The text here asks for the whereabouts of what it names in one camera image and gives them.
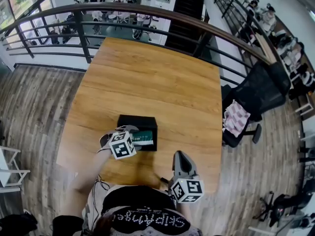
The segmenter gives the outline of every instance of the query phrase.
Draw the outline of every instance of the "metal railing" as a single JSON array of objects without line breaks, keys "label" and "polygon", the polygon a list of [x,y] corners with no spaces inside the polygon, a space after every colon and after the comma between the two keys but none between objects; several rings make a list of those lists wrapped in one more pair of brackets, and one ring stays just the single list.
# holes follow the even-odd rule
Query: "metal railing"
[{"label": "metal railing", "polygon": [[[218,5],[222,13],[222,18],[226,19],[231,33],[234,36],[242,38],[252,47],[253,43],[258,43],[257,46],[255,46],[256,50],[260,50],[262,54],[265,54],[263,49],[260,48],[256,33],[253,30],[253,27],[255,27],[268,44],[268,47],[275,56],[276,61],[281,63],[281,58],[266,32],[261,28],[257,19],[248,12],[243,4],[241,4],[238,0],[214,0],[214,3]],[[247,18],[250,18],[250,24],[247,24]]]},{"label": "metal railing", "polygon": [[[160,29],[155,29],[155,28],[150,28],[150,27],[144,27],[144,26],[138,26],[138,25],[134,25],[134,24],[130,24],[130,23],[121,23],[120,21],[117,22],[109,22],[107,20],[101,21],[101,22],[94,22],[92,20],[90,21],[84,21],[84,14],[88,13],[89,11],[103,11],[106,12],[106,15],[110,15],[113,12],[127,12],[130,13],[130,17],[134,14],[134,13],[140,13],[140,14],[144,14],[144,15],[150,15],[150,16],[154,16],[154,17],[159,17],[159,18],[164,18],[164,19],[168,19],[171,21],[178,21],[181,24],[184,25],[189,25],[192,26],[196,29],[198,29],[198,32],[200,33],[200,38],[199,40],[194,40],[194,39],[190,39],[188,37],[184,37],[181,36],[180,34],[175,34],[175,33],[171,33],[171,32],[167,32],[167,31],[163,31]],[[28,22],[31,20],[34,20],[36,18],[44,18],[46,16],[50,16],[50,15],[58,15],[61,13],[72,13],[74,20],[71,22],[68,21],[64,21],[61,23],[55,23],[55,24],[50,24],[50,25],[44,25],[44,26],[40,26],[40,27],[34,27],[25,31],[21,31],[19,28],[19,25],[21,23],[24,22]],[[50,27],[71,27],[73,29],[73,31],[69,34],[49,34],[49,35],[45,35],[45,36],[36,36],[36,37],[31,37],[31,38],[25,38],[23,36],[22,33],[30,31],[30,30],[34,30],[37,31],[38,29],[41,28],[50,28]],[[15,42],[21,42],[22,46],[21,47],[15,47],[15,48],[10,48],[7,47],[7,51],[10,51],[11,56],[18,56],[18,55],[29,55],[32,58],[34,58],[34,56],[37,55],[67,55],[67,56],[77,56],[77,57],[85,57],[87,63],[91,63],[91,60],[93,58],[93,55],[90,54],[90,49],[98,49],[99,45],[92,45],[90,43],[89,39],[104,39],[110,35],[97,35],[97,34],[93,34],[91,32],[89,32],[86,27],[87,26],[103,26],[103,27],[112,27],[112,28],[117,28],[117,33],[122,32],[123,29],[133,29],[133,30],[138,30],[140,32],[146,32],[148,34],[148,36],[150,36],[150,34],[161,34],[164,36],[172,36],[175,37],[177,39],[179,39],[180,41],[184,41],[186,44],[193,44],[195,45],[195,49],[194,52],[191,53],[185,53],[181,50],[177,50],[174,48],[169,48],[167,46],[158,44],[158,43],[152,43],[148,40],[144,41],[142,39],[140,40],[135,40],[132,39],[132,37],[128,37],[127,39],[130,40],[135,40],[135,41],[139,41],[139,42],[145,42],[147,44],[151,44],[151,45],[157,45],[160,47],[164,47],[164,48],[168,48],[177,52],[182,52],[184,54],[199,58],[199,59],[203,59],[207,62],[210,62],[226,71],[229,71],[230,73],[234,74],[235,76],[237,76],[238,78],[244,79],[246,77],[245,74],[240,73],[239,71],[236,71],[233,69],[233,67],[227,67],[225,65],[222,65],[219,62],[216,62],[214,60],[212,60],[211,58],[205,58],[205,53],[209,53],[214,52],[214,53],[218,53],[220,55],[223,55],[225,57],[228,57],[229,59],[240,63],[243,66],[246,66],[248,69],[251,69],[251,65],[248,65],[246,62],[244,62],[243,60],[240,60],[234,56],[232,56],[231,54],[226,53],[224,50],[219,50],[218,48],[215,48],[213,46],[209,45],[209,41],[211,40],[211,38],[213,36],[216,36],[218,38],[224,39],[226,41],[228,41],[229,43],[237,46],[240,50],[242,50],[243,52],[245,52],[248,56],[250,57],[255,57],[256,60],[261,60],[267,64],[270,64],[270,60],[268,58],[266,58],[266,56],[258,53],[255,49],[253,49],[251,46],[249,46],[247,43],[245,43],[244,41],[242,41],[241,39],[225,32],[222,31],[221,29],[214,27],[210,24],[207,24],[205,22],[202,22],[200,20],[197,20],[195,18],[180,14],[180,13],[176,13],[173,11],[168,11],[168,10],[164,10],[164,9],[160,9],[160,8],[156,8],[156,7],[150,7],[150,6],[144,6],[144,5],[137,5],[137,4],[129,4],[129,3],[113,3],[113,2],[93,2],[93,3],[83,3],[83,4],[72,4],[72,5],[66,5],[66,6],[61,6],[61,7],[57,7],[57,8],[52,8],[49,10],[45,10],[39,13],[36,13],[34,15],[30,15],[27,16],[25,18],[22,18],[16,22],[14,22],[13,24],[9,25],[8,27],[0,30],[0,34],[11,31],[13,29],[16,29],[16,34],[11,34],[9,36],[3,36],[1,37],[1,41],[3,46],[9,46],[12,43]],[[17,41],[13,41],[13,42],[6,42],[7,38],[12,37],[14,35],[18,35],[19,36],[19,40]],[[29,45],[29,41],[35,40],[35,39],[42,39],[42,38],[47,38],[47,39],[52,39],[54,37],[64,37],[64,38],[72,38],[72,37],[79,37],[80,39],[80,43],[79,44],[43,44],[43,45]],[[126,38],[126,36],[124,35],[119,35],[116,34],[114,37],[119,37],[119,38]],[[36,52],[36,49],[39,47],[76,47],[76,48],[82,48],[83,53],[69,53],[69,52],[53,52],[53,51],[49,51],[49,52]],[[20,50],[23,49],[25,50],[25,52],[16,52],[13,53],[13,50]],[[232,83],[234,85],[238,85],[239,83],[233,79],[221,76],[220,77],[222,80],[228,82],[228,83]]]}]

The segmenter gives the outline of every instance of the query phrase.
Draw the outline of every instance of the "desk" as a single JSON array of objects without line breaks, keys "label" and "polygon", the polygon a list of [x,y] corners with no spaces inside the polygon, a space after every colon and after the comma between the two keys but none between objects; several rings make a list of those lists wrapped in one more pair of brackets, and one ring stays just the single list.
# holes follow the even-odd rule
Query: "desk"
[{"label": "desk", "polygon": [[196,163],[206,192],[217,189],[221,169],[222,106],[219,69],[165,48],[106,38],[86,72],[63,130],[57,163],[77,171],[100,148],[99,138],[120,114],[155,117],[157,152],[105,165],[115,184],[159,188],[171,179],[175,151]]}]

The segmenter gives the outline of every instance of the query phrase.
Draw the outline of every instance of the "handrail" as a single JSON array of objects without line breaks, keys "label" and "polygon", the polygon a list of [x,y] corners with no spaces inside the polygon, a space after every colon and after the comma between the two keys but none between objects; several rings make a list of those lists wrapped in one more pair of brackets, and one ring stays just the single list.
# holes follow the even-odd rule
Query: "handrail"
[{"label": "handrail", "polygon": [[282,62],[281,58],[277,52],[277,50],[275,49],[275,47],[273,46],[271,40],[269,39],[269,37],[267,36],[267,34],[265,33],[265,31],[261,28],[261,26],[259,25],[259,23],[256,21],[256,18],[254,18],[247,10],[246,8],[238,1],[238,0],[234,0],[234,2],[236,2],[241,8],[242,10],[246,13],[246,15],[252,20],[252,22],[255,24],[255,26],[261,31],[262,36],[264,37],[264,39],[266,40],[269,48],[271,49],[273,55],[275,56],[277,62]]},{"label": "handrail", "polygon": [[220,37],[238,47],[245,50],[252,56],[256,57],[259,60],[264,61],[267,64],[271,64],[269,59],[267,59],[265,56],[262,56],[261,54],[257,53],[254,48],[247,45],[244,41],[238,39],[237,37],[217,28],[214,27],[208,23],[202,22],[200,20],[197,20],[195,18],[192,18],[190,16],[164,10],[161,8],[151,7],[151,6],[145,6],[145,5],[138,5],[138,4],[130,4],[130,3],[112,3],[112,2],[93,2],[93,3],[82,3],[82,4],[72,4],[72,5],[65,5],[60,6],[52,9],[48,9],[39,13],[36,13],[34,15],[30,15],[27,17],[24,17],[20,20],[15,21],[13,24],[5,27],[4,29],[0,30],[0,34],[11,30],[13,28],[18,27],[21,23],[24,23],[29,20],[33,20],[40,17],[50,16],[50,15],[56,15],[61,13],[67,13],[67,12],[81,12],[81,11],[94,11],[94,10],[100,10],[100,11],[125,11],[125,12],[131,12],[131,13],[141,13],[145,15],[152,15],[157,17],[162,17],[169,20],[176,20],[179,22],[182,22],[184,24],[189,24],[193,27],[196,27],[198,29],[204,30],[206,32],[209,32],[210,34],[213,34],[217,37]]}]

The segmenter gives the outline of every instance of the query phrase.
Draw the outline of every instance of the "chair armrest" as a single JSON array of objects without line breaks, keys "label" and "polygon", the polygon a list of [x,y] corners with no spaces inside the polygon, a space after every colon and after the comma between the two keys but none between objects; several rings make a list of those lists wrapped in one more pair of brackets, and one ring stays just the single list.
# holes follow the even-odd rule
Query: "chair armrest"
[{"label": "chair armrest", "polygon": [[221,87],[221,95],[222,95],[222,100],[224,100],[228,94],[231,92],[232,88],[229,85],[225,85]]}]

